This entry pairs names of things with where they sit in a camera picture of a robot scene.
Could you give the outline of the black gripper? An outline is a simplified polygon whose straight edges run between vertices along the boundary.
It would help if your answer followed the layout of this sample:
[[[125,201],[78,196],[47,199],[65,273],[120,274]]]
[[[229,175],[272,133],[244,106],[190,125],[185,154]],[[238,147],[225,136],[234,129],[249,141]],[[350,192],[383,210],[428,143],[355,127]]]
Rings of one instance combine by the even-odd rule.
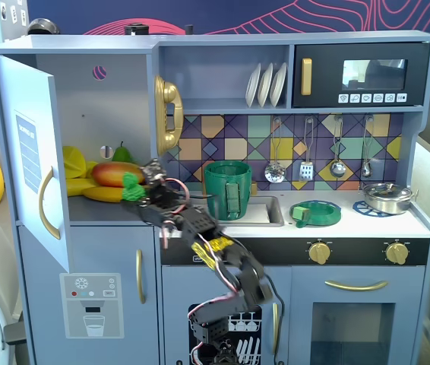
[[[141,172],[144,176],[145,184],[148,186],[148,202],[162,210],[169,210],[171,213],[180,213],[188,204],[188,188],[178,179],[166,178],[166,171],[158,159],[152,159],[142,166]],[[184,192],[173,189],[169,183],[176,183]],[[123,201],[123,208],[133,214],[140,221],[146,224],[154,224],[154,212],[150,205],[142,205],[139,202]]]

